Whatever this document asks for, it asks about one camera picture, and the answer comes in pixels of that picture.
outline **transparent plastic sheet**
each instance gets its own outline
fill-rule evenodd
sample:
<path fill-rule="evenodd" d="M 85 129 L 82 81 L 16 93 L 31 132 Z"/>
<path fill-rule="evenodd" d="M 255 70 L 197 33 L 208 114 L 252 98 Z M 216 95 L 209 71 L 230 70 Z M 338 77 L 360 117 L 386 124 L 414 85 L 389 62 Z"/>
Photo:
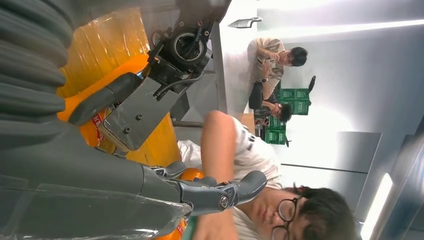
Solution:
<path fill-rule="evenodd" d="M 0 240 L 135 240 L 172 231 L 187 204 L 0 177 Z"/>
<path fill-rule="evenodd" d="M 68 63 L 60 70 L 65 86 L 62 97 L 71 97 L 91 86 L 130 58 L 150 50 L 138 7 L 99 17 L 78 28 L 68 50 Z"/>

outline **eyeglasses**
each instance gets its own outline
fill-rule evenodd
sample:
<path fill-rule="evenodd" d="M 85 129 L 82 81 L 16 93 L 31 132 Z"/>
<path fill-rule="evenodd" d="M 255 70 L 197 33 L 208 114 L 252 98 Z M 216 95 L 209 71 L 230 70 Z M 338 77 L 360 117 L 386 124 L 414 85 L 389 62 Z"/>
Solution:
<path fill-rule="evenodd" d="M 272 240 L 289 240 L 289 225 L 296 216 L 296 208 L 298 206 L 298 201 L 301 196 L 295 197 L 293 199 L 283 199 L 278 205 L 278 215 L 279 217 L 286 222 L 286 225 L 276 226 L 272 230 L 271 239 Z"/>

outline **white cloth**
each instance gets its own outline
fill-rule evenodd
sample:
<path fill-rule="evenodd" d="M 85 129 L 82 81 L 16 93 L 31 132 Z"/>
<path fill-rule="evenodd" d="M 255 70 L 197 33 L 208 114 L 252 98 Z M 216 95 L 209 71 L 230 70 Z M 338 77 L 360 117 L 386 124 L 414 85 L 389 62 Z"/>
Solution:
<path fill-rule="evenodd" d="M 280 163 L 274 148 L 260 137 L 251 134 L 246 126 L 233 118 L 236 131 L 236 151 L 234 156 L 234 179 L 240 181 L 249 172 L 259 170 L 268 179 L 267 187 L 282 189 Z M 200 146 L 190 140 L 178 141 L 181 159 L 188 168 L 202 169 Z M 260 240 L 255 225 L 238 208 L 232 209 L 232 216 L 240 240 Z"/>

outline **man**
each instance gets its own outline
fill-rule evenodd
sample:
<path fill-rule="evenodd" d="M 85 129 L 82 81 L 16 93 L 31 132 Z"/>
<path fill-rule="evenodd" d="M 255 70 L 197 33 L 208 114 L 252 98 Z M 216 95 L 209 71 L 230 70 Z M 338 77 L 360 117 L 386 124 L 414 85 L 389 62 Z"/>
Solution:
<path fill-rule="evenodd" d="M 199 168 L 201 161 L 205 175 L 218 182 L 239 181 L 253 170 L 262 171 L 268 179 L 252 201 L 199 216 L 193 240 L 354 239 L 355 224 L 345 200 L 327 188 L 283 188 L 273 147 L 235 118 L 210 112 L 201 148 L 190 141 L 180 141 L 178 146 L 188 167 Z"/>
<path fill-rule="evenodd" d="M 272 93 L 267 100 L 263 100 L 262 107 L 254 111 L 255 124 L 265 123 L 270 116 L 287 123 L 292 118 L 292 107 L 288 104 L 279 103 L 275 94 Z"/>
<path fill-rule="evenodd" d="M 258 38 L 257 59 L 261 63 L 261 81 L 263 99 L 268 99 L 284 74 L 284 67 L 300 67 L 307 60 L 308 51 L 302 47 L 285 50 L 283 42 L 277 38 Z M 272 68 L 266 60 L 274 59 L 276 64 Z"/>

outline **glasses frame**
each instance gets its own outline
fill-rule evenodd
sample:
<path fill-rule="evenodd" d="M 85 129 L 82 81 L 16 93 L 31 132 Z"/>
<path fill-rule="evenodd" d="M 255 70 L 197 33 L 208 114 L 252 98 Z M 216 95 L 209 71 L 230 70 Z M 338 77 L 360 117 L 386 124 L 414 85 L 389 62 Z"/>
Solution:
<path fill-rule="evenodd" d="M 298 208 L 298 202 L 299 202 L 299 199 L 301 199 L 302 198 L 302 196 L 297 196 L 297 197 L 295 197 L 295 198 L 293 198 L 293 199 L 283 199 L 283 200 L 281 200 L 280 202 L 279 202 L 279 204 L 278 204 L 278 215 L 279 215 L 279 217 L 284 221 L 284 222 L 286 222 L 286 224 L 285 225 L 280 225 L 280 226 L 276 226 L 276 227 L 274 227 L 273 229 L 272 229 L 272 233 L 271 233 L 271 239 L 272 240 L 289 240 L 290 239 L 290 232 L 289 232 L 289 226 L 290 226 L 290 224 L 293 222 L 293 220 L 295 219 L 295 217 L 296 217 L 296 211 L 297 211 L 297 208 Z M 286 219 L 284 216 L 283 216 L 283 214 L 281 213 L 281 206 L 283 205 L 283 203 L 284 203 L 284 201 L 286 201 L 286 202 L 292 202 L 293 204 L 294 204 L 294 214 L 293 214 L 293 216 L 291 217 L 291 219 Z M 287 237 L 286 237 L 286 239 L 275 239 L 274 238 L 274 233 L 275 233 L 275 231 L 277 230 L 277 229 L 285 229 L 286 230 L 286 232 L 287 232 Z"/>

